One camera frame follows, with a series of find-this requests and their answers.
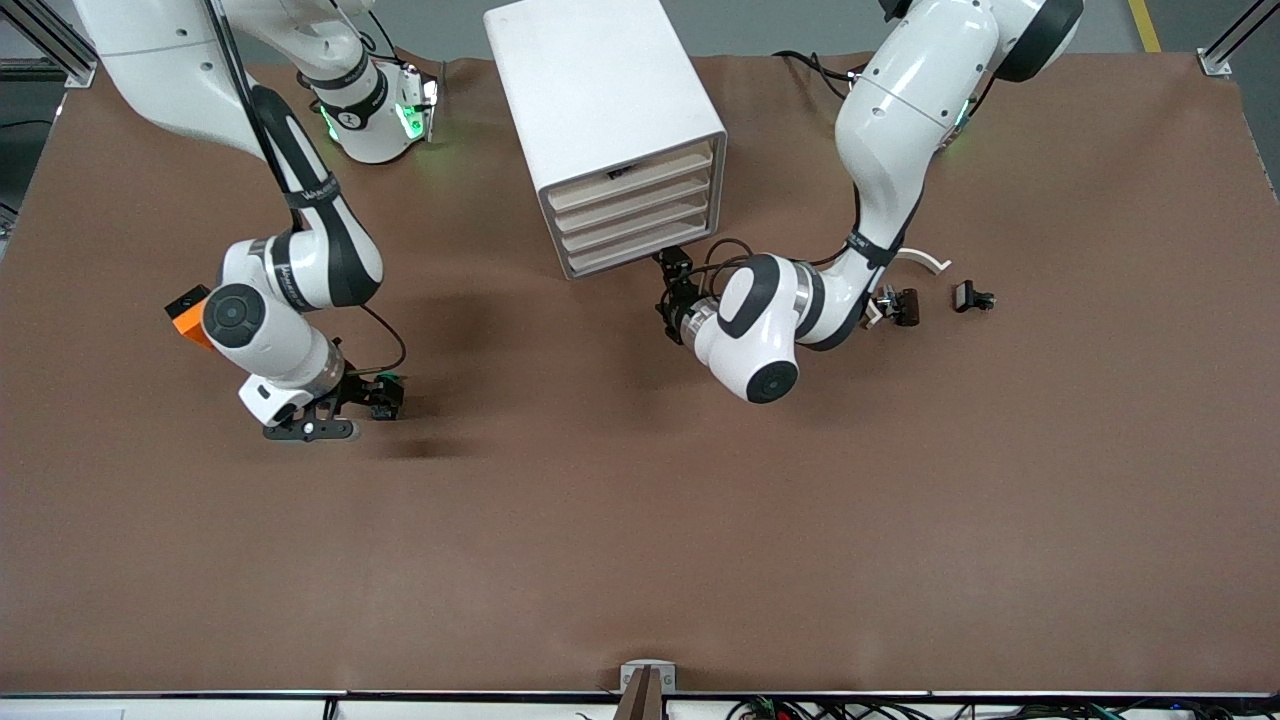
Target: velcro strap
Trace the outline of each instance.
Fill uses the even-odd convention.
[[[329,177],[320,183],[320,187],[300,190],[297,192],[285,192],[284,204],[293,210],[303,210],[317,205],[328,205],[334,197],[338,196],[339,192],[342,192],[342,187],[338,184],[338,178],[330,173]]]
[[[867,237],[856,229],[849,233],[849,237],[845,238],[845,245],[847,245],[854,252],[867,258],[867,266],[869,269],[887,268],[897,255],[897,249],[886,250],[867,240]]]

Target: robotic arm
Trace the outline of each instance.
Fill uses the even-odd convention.
[[[854,83],[836,147],[854,179],[858,222],[826,270],[754,255],[717,302],[689,297],[678,342],[750,402],[785,396],[799,377],[795,343],[831,350],[852,332],[893,260],[940,142],[983,73],[1021,82],[1056,60],[1083,0],[881,0],[902,18]]]
[[[312,0],[260,5],[276,12],[319,8]],[[200,340],[250,373],[241,400],[271,428],[348,377],[338,347],[302,313],[364,305],[381,283],[383,260],[289,106],[243,73],[229,28],[215,22],[212,8],[204,0],[134,0],[133,12],[124,12],[116,4],[77,0],[104,65],[138,114],[178,135],[264,159],[291,208],[291,229],[232,245],[202,307],[201,299],[183,304],[201,311]],[[343,37],[316,35],[316,42],[333,50]],[[365,77],[370,70],[362,49],[360,63]],[[335,72],[340,63],[317,55],[307,69],[323,74],[316,70],[321,65]],[[379,133],[379,126],[366,127]],[[362,131],[355,132],[348,151],[366,149]]]

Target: brown tabletop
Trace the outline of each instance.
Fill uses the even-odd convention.
[[[838,101],[696,65],[722,234],[827,255]],[[257,76],[324,138],[292,68]],[[438,136],[320,143],[387,259],[406,418],[273,445],[163,311],[285,227],[265,167],[105,74],[69,94],[0,264],[0,689],[589,689],[637,656],[692,689],[1280,685],[1280,211],[1194,58],[996,87],[909,236],[955,266],[891,272],[922,325],[801,351],[764,407],[663,337],[652,263],[561,275],[490,63],[448,65]],[[952,313],[965,278],[998,307]]]

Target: orange and black object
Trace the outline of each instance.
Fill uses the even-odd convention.
[[[196,345],[212,350],[214,343],[205,334],[205,327],[201,322],[201,316],[205,313],[205,300],[207,299],[209,288],[197,284],[178,300],[165,305],[164,311],[169,315],[169,320],[173,322],[173,327],[178,328],[178,334]]]

